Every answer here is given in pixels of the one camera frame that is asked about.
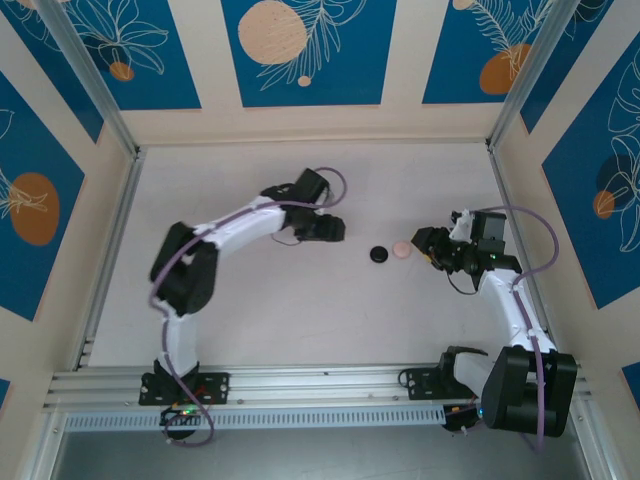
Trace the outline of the aluminium frame bar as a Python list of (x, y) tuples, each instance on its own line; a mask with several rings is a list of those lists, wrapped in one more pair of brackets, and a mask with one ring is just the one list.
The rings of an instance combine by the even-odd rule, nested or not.
[(68, 414), (58, 409), (45, 410), (36, 416), (18, 480), (52, 480)]
[(578, 397), (570, 413), (589, 480), (626, 480), (595, 401)]

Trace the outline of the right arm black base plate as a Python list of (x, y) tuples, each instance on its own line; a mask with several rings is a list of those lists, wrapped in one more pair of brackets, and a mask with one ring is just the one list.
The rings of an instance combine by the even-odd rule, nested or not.
[(397, 380), (399, 385), (408, 391), (410, 400), (470, 401), (476, 398), (468, 387), (439, 367), (403, 369), (399, 372)]

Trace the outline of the grey sheet metal panel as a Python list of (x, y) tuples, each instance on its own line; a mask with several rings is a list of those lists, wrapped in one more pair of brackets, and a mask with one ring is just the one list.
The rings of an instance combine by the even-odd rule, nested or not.
[(54, 480), (590, 480), (574, 437), (542, 453), (516, 434), (477, 428), (221, 431), (195, 449), (158, 433), (72, 433)]

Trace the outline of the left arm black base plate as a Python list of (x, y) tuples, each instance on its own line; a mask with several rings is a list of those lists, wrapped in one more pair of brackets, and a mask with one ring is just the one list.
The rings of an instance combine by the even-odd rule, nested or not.
[[(229, 392), (227, 373), (190, 373), (182, 382), (203, 405), (225, 405)], [(145, 373), (141, 378), (141, 406), (187, 404), (192, 400), (176, 380), (166, 373)]]

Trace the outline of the aluminium corner post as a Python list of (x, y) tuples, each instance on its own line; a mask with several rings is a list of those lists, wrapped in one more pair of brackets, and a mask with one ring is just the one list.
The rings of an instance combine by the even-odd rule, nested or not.
[(546, 20), (542, 23), (528, 56), (517, 75), (501, 108), (494, 127), (487, 138), (490, 154), (495, 154), (505, 139), (511, 123), (517, 119), (524, 102), (538, 80), (550, 55), (563, 35), (580, 0), (554, 0)]
[(105, 123), (123, 150), (135, 162), (138, 158), (139, 146), (126, 125), (113, 95), (63, 7), (57, 0), (33, 0), (33, 3)]

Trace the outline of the aluminium table side rail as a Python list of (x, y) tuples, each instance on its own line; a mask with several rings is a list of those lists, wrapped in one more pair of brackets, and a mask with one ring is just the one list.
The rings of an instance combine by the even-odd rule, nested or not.
[(145, 147), (137, 148), (136, 156), (134, 157), (127, 172), (126, 181), (122, 187), (113, 222), (107, 237), (107, 243), (101, 259), (98, 276), (94, 282), (94, 286), (92, 287), (88, 309), (83, 318), (81, 334), (76, 343), (76, 351), (70, 362), (72, 371), (76, 371), (82, 367), (84, 348), (88, 341), (93, 338), (97, 332), (102, 310), (108, 294), (109, 285), (122, 244), (124, 231), (138, 189), (147, 151), (148, 149)]
[[(505, 269), (498, 269), (497, 273), (485, 274), (486, 279), (481, 281), (481, 297), (489, 302), (500, 313), (500, 319), (506, 324), (511, 335), (509, 345), (511, 347), (523, 347), (526, 351), (534, 352), (537, 356), (556, 351), (557, 347), (549, 338), (544, 325), (537, 318), (536, 305), (528, 295), (526, 282), (538, 273), (542, 273), (555, 265), (558, 260), (560, 248), (558, 236), (541, 215), (531, 209), (517, 206), (512, 202), (509, 187), (507, 186), (503, 168), (497, 154), (490, 154), (489, 158), (498, 189), (503, 201), (502, 206), (490, 207), (490, 210), (505, 211), (511, 230), (511, 235), (516, 244), (518, 259), (524, 261), (528, 271), (521, 274), (515, 272), (506, 273)], [(517, 215), (522, 213), (537, 220), (549, 233), (553, 245), (551, 258), (539, 267), (532, 268), (525, 252), (523, 238), (519, 230)]]

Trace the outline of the small circuit board with LED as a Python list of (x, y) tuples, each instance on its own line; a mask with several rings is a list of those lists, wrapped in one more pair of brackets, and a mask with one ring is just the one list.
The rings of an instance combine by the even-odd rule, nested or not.
[(483, 419), (477, 404), (446, 405), (444, 407), (445, 424), (443, 428), (451, 433), (467, 433), (483, 425)]
[(201, 410), (195, 405), (169, 406), (160, 413), (159, 425), (166, 426), (199, 426)]

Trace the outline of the wide aluminium mounting rail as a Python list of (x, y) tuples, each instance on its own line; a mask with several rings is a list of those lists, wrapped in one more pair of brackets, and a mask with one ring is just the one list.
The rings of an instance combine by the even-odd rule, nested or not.
[[(403, 365), (202, 367), (230, 376), (227, 409), (410, 405), (397, 377)], [(140, 410), (147, 367), (81, 368), (53, 374), (43, 408), (64, 412)]]

